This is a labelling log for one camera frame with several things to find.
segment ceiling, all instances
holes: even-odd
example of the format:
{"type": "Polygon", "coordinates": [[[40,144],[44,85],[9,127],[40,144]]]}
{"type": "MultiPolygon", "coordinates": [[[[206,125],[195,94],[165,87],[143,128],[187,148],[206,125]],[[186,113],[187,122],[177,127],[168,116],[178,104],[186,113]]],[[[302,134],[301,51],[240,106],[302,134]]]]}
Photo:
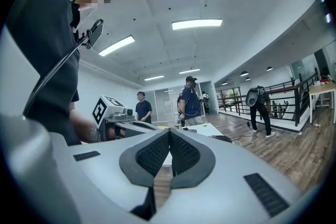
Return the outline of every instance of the ceiling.
{"type": "Polygon", "coordinates": [[[224,81],[228,82],[224,87],[245,83],[247,77],[251,78],[251,82],[254,78],[264,75],[269,66],[275,70],[300,60],[328,44],[328,40],[320,39],[328,31],[334,32],[333,26],[327,24],[321,1],[316,0],[285,33],[221,81],[216,82],[215,87],[223,87],[224,81]],[[241,77],[242,71],[249,74],[241,77]]]}
{"type": "MultiPolygon", "coordinates": [[[[181,77],[180,71],[192,68],[211,76],[225,61],[244,50],[247,40],[276,3],[277,0],[112,0],[82,13],[80,31],[90,28],[97,19],[104,20],[103,35],[92,54],[132,35],[134,43],[105,58],[137,77],[132,82],[145,86],[156,83],[145,82],[145,78],[164,75],[166,80],[174,80],[181,77]],[[213,28],[172,30],[172,22],[197,18],[221,18],[223,23],[213,28]]],[[[106,71],[115,72],[112,68],[106,71]]]]}

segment black metal railing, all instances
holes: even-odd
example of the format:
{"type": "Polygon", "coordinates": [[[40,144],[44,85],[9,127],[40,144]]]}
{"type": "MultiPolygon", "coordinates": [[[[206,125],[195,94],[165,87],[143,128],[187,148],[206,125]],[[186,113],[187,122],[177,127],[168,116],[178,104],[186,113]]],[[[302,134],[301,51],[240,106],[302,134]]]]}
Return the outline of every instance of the black metal railing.
{"type": "MultiPolygon", "coordinates": [[[[310,105],[309,87],[311,87],[316,81],[319,80],[317,69],[315,68],[315,74],[310,76],[308,79],[303,81],[301,74],[299,74],[299,79],[300,83],[297,85],[295,85],[294,80],[291,80],[277,85],[265,87],[266,92],[268,93],[268,95],[270,95],[271,107],[273,112],[276,110],[274,108],[277,108],[279,106],[285,106],[286,109],[284,111],[276,111],[276,112],[280,113],[281,115],[293,114],[293,117],[291,117],[290,119],[284,119],[282,117],[276,119],[295,121],[295,126],[297,126],[300,123],[301,116],[303,115],[307,107],[310,105]],[[286,93],[286,92],[293,92],[294,95],[282,98],[272,98],[273,94],[286,93]],[[275,104],[275,100],[284,100],[284,99],[294,99],[295,103],[275,104]],[[295,106],[295,111],[287,112],[286,110],[288,106],[295,106]]],[[[249,113],[250,109],[245,105],[246,95],[234,95],[233,97],[224,98],[221,90],[217,92],[220,92],[220,98],[217,98],[220,110],[224,110],[225,112],[227,111],[236,112],[238,113],[239,116],[241,116],[241,114],[250,115],[249,113]]]]}

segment table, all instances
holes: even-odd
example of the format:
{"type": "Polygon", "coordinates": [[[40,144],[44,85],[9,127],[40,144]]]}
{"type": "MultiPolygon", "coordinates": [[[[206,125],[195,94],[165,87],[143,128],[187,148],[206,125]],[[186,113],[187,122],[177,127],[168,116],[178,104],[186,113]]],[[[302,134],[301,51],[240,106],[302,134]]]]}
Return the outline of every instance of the table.
{"type": "MultiPolygon", "coordinates": [[[[222,135],[222,133],[217,130],[216,127],[213,126],[211,123],[188,126],[187,128],[197,130],[198,134],[203,134],[205,136],[222,135]]],[[[172,165],[172,155],[170,154],[170,152],[168,153],[167,158],[164,160],[163,165],[172,165]]]]}
{"type": "Polygon", "coordinates": [[[328,83],[324,85],[319,85],[319,86],[313,86],[309,89],[309,101],[310,101],[310,123],[312,123],[312,116],[313,116],[313,105],[312,105],[312,96],[313,95],[318,95],[318,94],[323,94],[331,92],[331,108],[334,108],[334,121],[333,123],[335,124],[336,122],[336,85],[332,82],[329,81],[328,83]]]}

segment sneaker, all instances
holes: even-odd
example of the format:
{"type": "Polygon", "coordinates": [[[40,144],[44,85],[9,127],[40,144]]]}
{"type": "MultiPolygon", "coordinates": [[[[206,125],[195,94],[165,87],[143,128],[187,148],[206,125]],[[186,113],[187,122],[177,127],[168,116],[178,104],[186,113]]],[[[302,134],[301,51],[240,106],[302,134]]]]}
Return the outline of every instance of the sneaker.
{"type": "Polygon", "coordinates": [[[275,135],[275,132],[271,132],[271,134],[266,135],[266,138],[269,138],[269,137],[274,136],[274,135],[275,135]]]}

